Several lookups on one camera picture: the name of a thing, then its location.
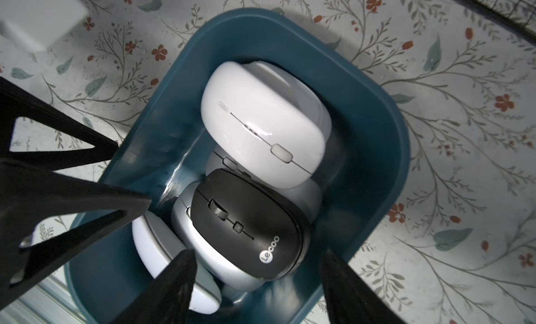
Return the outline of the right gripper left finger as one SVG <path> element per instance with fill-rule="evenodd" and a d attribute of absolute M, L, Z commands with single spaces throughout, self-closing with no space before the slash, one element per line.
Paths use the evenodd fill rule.
<path fill-rule="evenodd" d="M 186 323 L 195 283 L 195 251 L 182 251 L 113 323 Z"/>

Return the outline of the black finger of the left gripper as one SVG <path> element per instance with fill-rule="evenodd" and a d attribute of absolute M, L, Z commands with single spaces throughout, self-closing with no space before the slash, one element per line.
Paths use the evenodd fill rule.
<path fill-rule="evenodd" d="M 13 152 L 16 121 L 27 117 L 89 144 L 87 149 Z M 16 299 L 93 243 L 141 216 L 149 196 L 81 180 L 62 170 L 110 160 L 116 142 L 8 80 L 1 81 L 1 297 Z M 50 217 L 105 215 L 39 244 L 34 229 Z"/>

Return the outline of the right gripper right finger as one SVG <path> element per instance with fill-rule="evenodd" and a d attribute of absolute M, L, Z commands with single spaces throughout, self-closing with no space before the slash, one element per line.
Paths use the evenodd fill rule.
<path fill-rule="evenodd" d="M 403 323 L 337 254 L 327 250 L 320 277 L 331 323 Z"/>

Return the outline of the silver mouse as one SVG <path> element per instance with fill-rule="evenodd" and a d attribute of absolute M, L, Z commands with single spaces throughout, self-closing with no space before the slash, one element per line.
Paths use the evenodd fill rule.
<path fill-rule="evenodd" d="M 205 174 L 208 175 L 219 168 L 234 171 L 245 177 L 250 177 L 253 181 L 275 190 L 296 204 L 297 207 L 304 212 L 311 223 L 314 222 L 315 218 L 318 216 L 320 207 L 322 205 L 322 191 L 312 179 L 308 179 L 298 187 L 291 189 L 279 189 L 273 187 L 255 175 L 252 175 L 247 169 L 245 169 L 244 166 L 231 158 L 230 155 L 228 155 L 219 145 L 217 145 L 210 154 L 205 167 Z"/>
<path fill-rule="evenodd" d="M 173 229 L 179 239 L 194 249 L 202 265 L 224 284 L 242 292 L 252 292 L 265 284 L 265 280 L 253 277 L 219 254 L 195 229 L 190 209 L 195 190 L 200 181 L 189 184 L 178 196 L 171 212 Z"/>

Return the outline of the black Lecoo mouse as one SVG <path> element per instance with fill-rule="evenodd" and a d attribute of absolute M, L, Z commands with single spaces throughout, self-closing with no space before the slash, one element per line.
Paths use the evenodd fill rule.
<path fill-rule="evenodd" d="M 228 170 L 217 169 L 198 184 L 190 217 L 219 254 L 266 282 L 293 274 L 311 243 L 311 224 L 297 205 Z"/>

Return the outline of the teal plastic storage box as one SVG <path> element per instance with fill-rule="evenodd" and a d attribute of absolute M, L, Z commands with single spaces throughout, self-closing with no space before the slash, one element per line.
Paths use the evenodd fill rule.
<path fill-rule="evenodd" d="M 147 194 L 163 220 L 187 184 L 202 177 L 215 142 L 202 124 L 205 85 L 219 64 L 260 59 L 308 85 L 333 131 L 313 179 L 324 191 L 310 250 L 297 272 L 245 294 L 228 294 L 190 323 L 300 323 L 322 295 L 320 259 L 349 261 L 400 196 L 410 166 L 408 130 L 392 97 L 291 20 L 261 8 L 212 18 L 159 83 L 100 181 Z"/>

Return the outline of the white mouse large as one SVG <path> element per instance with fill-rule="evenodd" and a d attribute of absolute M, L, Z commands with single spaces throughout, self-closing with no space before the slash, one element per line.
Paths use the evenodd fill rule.
<path fill-rule="evenodd" d="M 207 82 L 200 111 L 216 143 L 278 189 L 293 189 L 311 178 L 332 132 L 332 118 L 318 96 L 265 61 L 221 64 Z"/>

